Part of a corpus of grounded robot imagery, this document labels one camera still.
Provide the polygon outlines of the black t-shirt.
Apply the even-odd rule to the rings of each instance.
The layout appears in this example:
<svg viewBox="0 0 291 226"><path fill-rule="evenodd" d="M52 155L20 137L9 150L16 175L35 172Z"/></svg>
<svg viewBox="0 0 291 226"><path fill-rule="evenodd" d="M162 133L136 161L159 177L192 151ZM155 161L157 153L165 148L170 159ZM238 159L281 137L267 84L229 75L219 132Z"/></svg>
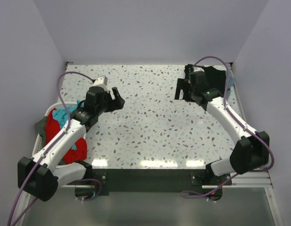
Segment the black t-shirt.
<svg viewBox="0 0 291 226"><path fill-rule="evenodd" d="M208 82L209 88L216 88L218 89L222 94L225 92L225 82L226 82L226 72L218 70L214 68L213 66L200 66L202 71L206 75L206 80ZM189 73L192 73L194 71L192 64L185 65L184 73L185 77L184 79L187 79L189 81ZM190 97L188 100L185 100L187 102L194 102Z"/></svg>

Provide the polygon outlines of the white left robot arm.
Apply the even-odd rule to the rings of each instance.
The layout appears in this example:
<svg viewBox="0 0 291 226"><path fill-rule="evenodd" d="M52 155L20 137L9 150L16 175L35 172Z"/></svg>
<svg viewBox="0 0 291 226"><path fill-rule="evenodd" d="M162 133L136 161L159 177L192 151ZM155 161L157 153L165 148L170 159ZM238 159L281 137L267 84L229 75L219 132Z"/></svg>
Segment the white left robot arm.
<svg viewBox="0 0 291 226"><path fill-rule="evenodd" d="M68 113L65 126L47 145L31 158L23 157L17 164L17 182L20 191L25 191L46 202L57 189L74 181L93 180L92 166L84 161L75 161L60 166L59 163L76 141L98 122L103 113L120 110L125 101L118 89L107 88L108 78L99 76L92 80L83 106Z"/></svg>

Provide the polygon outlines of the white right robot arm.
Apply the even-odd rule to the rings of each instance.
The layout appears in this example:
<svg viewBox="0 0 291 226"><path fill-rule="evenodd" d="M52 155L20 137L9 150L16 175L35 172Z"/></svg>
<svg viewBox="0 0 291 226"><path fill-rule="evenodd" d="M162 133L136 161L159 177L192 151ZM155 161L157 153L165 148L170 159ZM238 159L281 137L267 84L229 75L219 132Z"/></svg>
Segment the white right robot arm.
<svg viewBox="0 0 291 226"><path fill-rule="evenodd" d="M246 123L227 103L226 91L209 85L204 71L187 71L185 78L177 80L175 99L180 93L187 102L195 102L212 115L230 135L234 149L228 158L205 166L202 183L225 174L242 175L247 172L268 171L274 165L269 147L270 137Z"/></svg>

